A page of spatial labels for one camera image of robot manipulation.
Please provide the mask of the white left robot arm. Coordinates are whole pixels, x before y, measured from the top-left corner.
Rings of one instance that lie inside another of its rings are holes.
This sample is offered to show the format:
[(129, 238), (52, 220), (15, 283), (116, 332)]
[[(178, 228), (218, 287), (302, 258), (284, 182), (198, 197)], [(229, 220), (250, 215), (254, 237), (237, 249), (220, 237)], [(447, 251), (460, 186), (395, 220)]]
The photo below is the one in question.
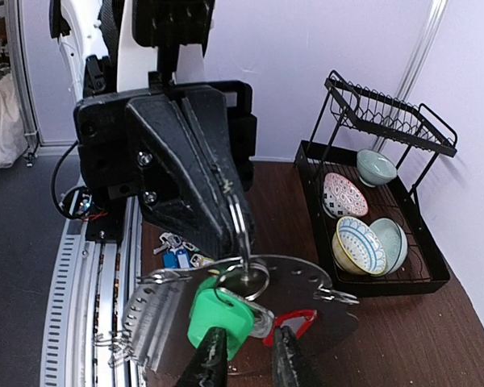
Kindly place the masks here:
[(212, 1), (52, 1), (50, 35), (73, 81), (86, 203), (117, 239), (129, 197), (146, 222), (215, 259), (247, 259), (255, 235), (245, 197), (256, 151), (252, 87), (206, 81)]

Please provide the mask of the aluminium wall post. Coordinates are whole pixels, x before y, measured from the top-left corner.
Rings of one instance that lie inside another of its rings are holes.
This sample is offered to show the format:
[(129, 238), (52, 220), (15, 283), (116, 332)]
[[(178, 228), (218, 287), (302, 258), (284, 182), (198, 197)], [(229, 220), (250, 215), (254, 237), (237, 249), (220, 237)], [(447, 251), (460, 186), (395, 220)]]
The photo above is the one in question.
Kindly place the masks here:
[(398, 88), (392, 97), (394, 102), (408, 101), (431, 51), (448, 5), (448, 0), (430, 1), (430, 7), (426, 12), (424, 22), (419, 30), (407, 66), (403, 72)]
[(5, 1), (6, 30), (11, 71), (15, 83), (19, 110), (23, 120), (27, 150), (24, 158), (27, 164), (33, 164), (41, 145), (38, 123), (35, 116), (34, 102), (28, 79), (27, 57), (24, 50), (24, 38), (21, 19), (21, 2)]

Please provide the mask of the white bag on floor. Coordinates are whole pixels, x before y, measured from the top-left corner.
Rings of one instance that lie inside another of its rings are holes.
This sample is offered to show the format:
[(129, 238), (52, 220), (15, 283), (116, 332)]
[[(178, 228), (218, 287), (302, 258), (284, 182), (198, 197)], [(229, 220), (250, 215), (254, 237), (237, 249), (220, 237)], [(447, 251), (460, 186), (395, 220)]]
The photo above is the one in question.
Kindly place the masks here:
[(10, 73), (0, 79), (0, 169), (11, 167), (27, 150), (24, 125)]

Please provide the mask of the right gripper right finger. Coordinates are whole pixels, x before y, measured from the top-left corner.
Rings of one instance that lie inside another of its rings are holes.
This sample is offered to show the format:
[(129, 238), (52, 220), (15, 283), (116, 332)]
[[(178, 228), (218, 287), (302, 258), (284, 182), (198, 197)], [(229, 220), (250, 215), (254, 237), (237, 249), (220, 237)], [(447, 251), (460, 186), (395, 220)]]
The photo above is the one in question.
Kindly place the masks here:
[(288, 326), (273, 331), (272, 378), (274, 386), (325, 386)]

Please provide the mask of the red patterned bowl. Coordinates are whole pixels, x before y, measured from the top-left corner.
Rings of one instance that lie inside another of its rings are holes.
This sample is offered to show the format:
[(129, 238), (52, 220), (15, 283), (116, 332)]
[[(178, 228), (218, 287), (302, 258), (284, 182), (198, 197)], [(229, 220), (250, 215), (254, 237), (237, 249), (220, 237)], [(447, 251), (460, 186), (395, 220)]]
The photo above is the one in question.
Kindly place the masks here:
[(323, 211), (333, 219), (344, 216), (362, 218), (369, 213), (368, 202), (363, 193), (339, 173), (325, 175), (321, 199)]

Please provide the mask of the celadon green bowl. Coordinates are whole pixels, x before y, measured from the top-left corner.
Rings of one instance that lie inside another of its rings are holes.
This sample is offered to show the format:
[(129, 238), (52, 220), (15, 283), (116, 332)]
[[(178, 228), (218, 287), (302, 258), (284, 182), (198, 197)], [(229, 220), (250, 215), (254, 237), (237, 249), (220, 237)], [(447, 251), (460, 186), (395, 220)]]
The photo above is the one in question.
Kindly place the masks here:
[(398, 176), (391, 160), (369, 149), (357, 152), (357, 171), (360, 181), (371, 188), (386, 185)]

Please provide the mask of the blue key tag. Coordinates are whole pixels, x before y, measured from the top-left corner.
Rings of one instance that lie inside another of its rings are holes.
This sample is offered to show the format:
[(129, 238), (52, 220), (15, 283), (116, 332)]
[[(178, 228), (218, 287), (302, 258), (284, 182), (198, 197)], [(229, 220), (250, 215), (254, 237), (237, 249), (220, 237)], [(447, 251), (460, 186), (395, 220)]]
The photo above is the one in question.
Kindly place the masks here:
[(190, 254), (185, 249), (168, 251), (163, 254), (164, 268), (190, 268)]

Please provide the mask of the red key tag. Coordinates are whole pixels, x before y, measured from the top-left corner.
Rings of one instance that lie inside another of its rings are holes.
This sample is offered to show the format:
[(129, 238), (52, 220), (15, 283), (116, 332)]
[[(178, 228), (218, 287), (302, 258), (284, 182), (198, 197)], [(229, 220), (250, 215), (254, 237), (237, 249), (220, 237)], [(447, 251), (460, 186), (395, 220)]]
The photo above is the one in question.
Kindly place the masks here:
[(274, 331), (279, 327), (289, 327), (295, 336), (301, 338), (318, 319), (318, 311), (312, 309), (294, 310), (278, 315), (273, 321), (271, 332), (263, 338), (265, 347), (273, 346)]

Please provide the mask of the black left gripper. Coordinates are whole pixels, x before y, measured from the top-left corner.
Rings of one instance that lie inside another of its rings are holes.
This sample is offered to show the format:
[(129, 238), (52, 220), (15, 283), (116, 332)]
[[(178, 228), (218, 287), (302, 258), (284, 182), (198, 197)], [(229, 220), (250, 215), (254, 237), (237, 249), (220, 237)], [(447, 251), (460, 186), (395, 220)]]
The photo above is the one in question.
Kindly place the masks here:
[(250, 256), (257, 118), (250, 84), (213, 81), (85, 98), (74, 121), (95, 201), (138, 197), (145, 219), (208, 256)]

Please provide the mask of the green key tag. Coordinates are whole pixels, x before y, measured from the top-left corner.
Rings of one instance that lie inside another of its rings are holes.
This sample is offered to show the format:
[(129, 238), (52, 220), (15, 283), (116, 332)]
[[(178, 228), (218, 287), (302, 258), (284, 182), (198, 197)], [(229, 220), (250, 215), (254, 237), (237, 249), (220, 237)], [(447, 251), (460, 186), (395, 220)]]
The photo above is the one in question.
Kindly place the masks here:
[(234, 296), (221, 294), (215, 287), (216, 278), (203, 281), (190, 308), (187, 337), (198, 348), (212, 327), (227, 333), (227, 359), (233, 360), (254, 327), (253, 312)]

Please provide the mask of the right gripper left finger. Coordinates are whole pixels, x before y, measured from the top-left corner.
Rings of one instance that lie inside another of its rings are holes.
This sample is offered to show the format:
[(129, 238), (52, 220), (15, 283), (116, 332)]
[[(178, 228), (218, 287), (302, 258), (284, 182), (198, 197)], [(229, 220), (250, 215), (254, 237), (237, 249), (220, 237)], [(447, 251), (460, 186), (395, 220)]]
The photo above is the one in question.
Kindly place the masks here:
[(175, 386), (227, 386), (227, 332), (225, 329), (212, 327), (208, 330)]

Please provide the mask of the right aluminium wall post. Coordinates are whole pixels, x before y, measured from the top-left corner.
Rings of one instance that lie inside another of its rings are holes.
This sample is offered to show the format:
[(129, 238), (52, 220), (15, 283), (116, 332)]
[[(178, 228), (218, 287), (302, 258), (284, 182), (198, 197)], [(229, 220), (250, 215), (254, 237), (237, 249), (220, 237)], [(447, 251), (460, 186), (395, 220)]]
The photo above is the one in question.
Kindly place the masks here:
[(431, 51), (448, 5), (448, 0), (430, 1), (430, 7), (426, 12), (424, 22), (419, 30), (407, 66), (403, 72), (398, 88), (392, 97), (394, 102), (408, 101)]

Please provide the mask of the light blue bowl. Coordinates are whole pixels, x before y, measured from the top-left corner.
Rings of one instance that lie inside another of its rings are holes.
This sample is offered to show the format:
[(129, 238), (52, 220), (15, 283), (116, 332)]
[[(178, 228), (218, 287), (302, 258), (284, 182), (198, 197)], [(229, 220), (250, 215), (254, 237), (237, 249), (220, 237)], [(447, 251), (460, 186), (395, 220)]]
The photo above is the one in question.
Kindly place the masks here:
[(370, 225), (386, 253), (386, 269), (382, 276), (396, 272), (407, 258), (407, 236), (398, 223), (390, 218), (379, 218)]

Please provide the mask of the yellow blue patterned bowl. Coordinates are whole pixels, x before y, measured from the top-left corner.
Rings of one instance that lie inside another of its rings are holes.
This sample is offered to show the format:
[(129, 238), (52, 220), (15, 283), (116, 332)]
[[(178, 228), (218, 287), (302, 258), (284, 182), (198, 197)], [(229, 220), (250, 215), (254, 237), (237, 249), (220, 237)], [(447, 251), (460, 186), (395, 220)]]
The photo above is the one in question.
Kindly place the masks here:
[(332, 251), (338, 268), (356, 276), (381, 276), (386, 253), (376, 234), (358, 218), (344, 216), (336, 223)]

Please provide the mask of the silver keys bunch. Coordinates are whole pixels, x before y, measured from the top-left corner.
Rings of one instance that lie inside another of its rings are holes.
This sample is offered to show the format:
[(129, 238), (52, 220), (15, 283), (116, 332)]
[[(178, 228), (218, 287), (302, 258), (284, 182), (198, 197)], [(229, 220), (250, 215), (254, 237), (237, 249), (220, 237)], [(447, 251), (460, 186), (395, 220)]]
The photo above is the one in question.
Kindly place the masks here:
[(163, 254), (168, 251), (176, 251), (178, 249), (185, 249), (190, 254), (190, 268), (200, 268), (204, 265), (213, 263), (214, 260), (204, 255), (194, 244), (180, 235), (170, 232), (163, 232), (159, 235), (160, 245), (153, 249), (154, 256), (161, 256), (163, 263)]

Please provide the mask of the left aluminium wall post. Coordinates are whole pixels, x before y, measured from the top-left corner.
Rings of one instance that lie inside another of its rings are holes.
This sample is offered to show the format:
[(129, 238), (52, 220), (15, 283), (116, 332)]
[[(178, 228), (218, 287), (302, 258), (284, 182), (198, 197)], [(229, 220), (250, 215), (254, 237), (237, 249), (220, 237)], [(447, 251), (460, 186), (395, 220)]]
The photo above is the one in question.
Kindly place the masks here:
[(38, 123), (35, 116), (34, 102), (28, 79), (27, 57), (24, 50), (24, 38), (21, 19), (21, 2), (5, 1), (6, 30), (11, 71), (15, 83), (19, 110), (23, 120), (27, 150), (24, 158), (27, 164), (33, 164), (41, 145)]

